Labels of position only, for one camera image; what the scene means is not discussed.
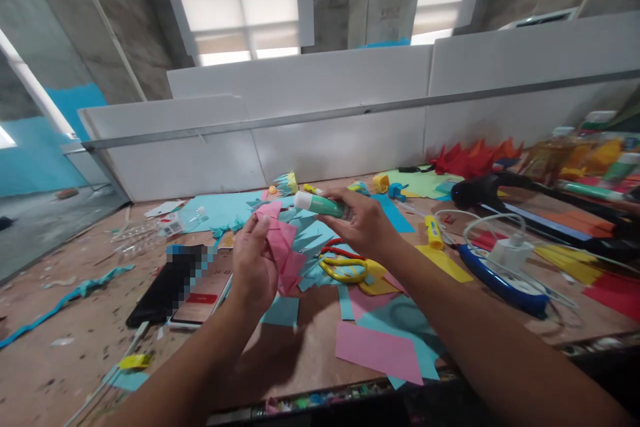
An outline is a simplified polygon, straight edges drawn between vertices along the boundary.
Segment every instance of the green glue stick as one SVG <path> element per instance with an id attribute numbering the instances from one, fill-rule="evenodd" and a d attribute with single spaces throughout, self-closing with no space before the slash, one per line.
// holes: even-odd
<path id="1" fill-rule="evenodd" d="M 305 191 L 298 191 L 293 198 L 296 208 L 312 211 L 314 214 L 330 215 L 332 217 L 347 219 L 351 213 L 344 203 L 326 199 L 320 195 L 313 195 Z"/>

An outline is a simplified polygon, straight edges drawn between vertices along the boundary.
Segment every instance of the hand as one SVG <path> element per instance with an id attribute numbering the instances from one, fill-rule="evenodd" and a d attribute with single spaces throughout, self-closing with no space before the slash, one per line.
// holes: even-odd
<path id="1" fill-rule="evenodd" d="M 275 298 L 278 269 L 267 246 L 271 218 L 259 221 L 253 214 L 235 237 L 233 247 L 233 284 L 229 297 L 238 298 L 243 307 L 264 314 Z"/>
<path id="2" fill-rule="evenodd" d="M 318 215 L 342 240 L 358 254 L 380 262 L 403 239 L 391 225 L 380 203 L 346 188 L 329 189 L 321 194 L 346 203 L 351 209 L 351 219 Z"/>

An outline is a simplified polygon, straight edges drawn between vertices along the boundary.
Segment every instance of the white panel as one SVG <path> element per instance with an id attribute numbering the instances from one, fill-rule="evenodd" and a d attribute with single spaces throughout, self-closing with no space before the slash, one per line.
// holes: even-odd
<path id="1" fill-rule="evenodd" d="M 513 137 L 525 147 L 550 135 L 560 125 L 577 125 L 587 113 L 606 109 L 603 101 L 635 81 L 585 85 L 427 107 L 425 153 L 433 157 L 443 145 L 463 147 L 484 138 L 489 145 Z"/>
<path id="2" fill-rule="evenodd" d="M 250 119 L 425 97 L 431 45 L 310 53 L 167 72 L 174 98 L 233 92 Z"/>
<path id="3" fill-rule="evenodd" d="M 107 150 L 133 201 L 265 187 L 251 132 L 230 132 Z"/>
<path id="4" fill-rule="evenodd" d="M 419 107 L 256 129 L 253 136 L 267 181 L 293 170 L 305 182 L 421 163 L 424 124 Z"/>
<path id="5" fill-rule="evenodd" d="M 106 139 L 179 130 L 246 120 L 240 97 L 124 103 L 80 110 L 80 119 L 92 139 Z"/>
<path id="6" fill-rule="evenodd" d="M 429 95 L 640 68 L 640 11 L 435 42 Z"/>

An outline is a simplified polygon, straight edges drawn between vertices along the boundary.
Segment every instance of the table surface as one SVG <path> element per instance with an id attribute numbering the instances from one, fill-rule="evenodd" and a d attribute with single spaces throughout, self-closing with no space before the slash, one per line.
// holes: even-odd
<path id="1" fill-rule="evenodd" d="M 356 178 L 371 185 L 372 177 L 363 175 Z M 349 185 L 353 180 L 354 177 L 350 177 L 314 185 L 325 189 Z M 409 201 L 425 213 L 455 208 L 451 202 L 431 199 Z M 131 220 L 143 220 L 144 212 L 160 203 L 154 201 L 131 206 Z M 401 211 L 416 229 L 415 233 L 402 236 L 414 245 L 427 244 L 422 219 L 404 209 Z M 125 212 L 126 209 L 122 209 L 95 224 L 83 235 L 40 259 L 16 277 L 9 288 L 0 288 L 0 316 L 7 316 L 0 322 L 0 338 L 48 312 L 80 281 L 101 277 L 118 266 L 115 256 L 95 264 L 112 252 L 111 230 L 123 226 Z M 460 216 L 448 231 L 459 234 L 466 224 L 467 220 Z M 497 226 L 498 230 L 509 229 Z M 174 243 L 212 246 L 214 239 L 210 232 L 199 232 L 183 235 Z M 447 252 L 461 264 L 455 252 L 448 248 Z M 165 246 L 135 258 L 132 263 L 135 263 L 133 270 L 115 278 L 106 288 L 93 292 L 89 297 L 71 302 L 56 316 L 0 352 L 0 418 L 3 425 L 64 424 L 122 357 L 134 333 L 127 329 L 125 320 L 155 278 L 155 269 L 165 263 Z M 461 288 L 487 292 L 493 298 L 495 308 L 522 322 L 554 346 L 640 330 L 640 324 L 634 320 L 582 295 L 583 286 L 569 285 L 555 266 L 541 258 L 531 258 L 526 270 L 575 300 L 580 309 L 574 312 L 557 306 L 557 315 L 544 321 L 536 320 L 504 304 L 478 280 L 461 284 Z M 41 284 L 72 277 L 77 279 L 71 286 L 41 288 Z M 335 330 L 341 319 L 335 286 L 311 288 L 299 296 L 298 329 L 258 325 L 227 388 L 212 403 L 212 410 L 384 377 L 374 370 L 335 358 Z M 158 329 L 158 326 L 151 327 L 141 341 L 140 353 L 153 351 L 155 354 L 147 370 L 149 374 L 156 371 L 189 337 L 189 334 L 172 332 L 165 327 L 164 336 L 158 340 Z M 51 343 L 59 338 L 73 338 L 73 341 L 63 346 L 52 346 Z M 83 425 L 102 424 L 106 414 L 124 395 L 119 389 L 108 389 L 91 409 Z"/>

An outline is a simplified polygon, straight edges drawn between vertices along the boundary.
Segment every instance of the yellow glue stick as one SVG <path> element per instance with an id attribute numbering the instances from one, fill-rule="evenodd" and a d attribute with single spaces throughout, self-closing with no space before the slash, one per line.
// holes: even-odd
<path id="1" fill-rule="evenodd" d="M 442 236 L 440 235 L 440 227 L 435 221 L 434 216 L 425 217 L 425 226 L 427 227 L 427 238 L 429 239 L 429 247 L 442 250 L 445 244 L 442 242 Z"/>

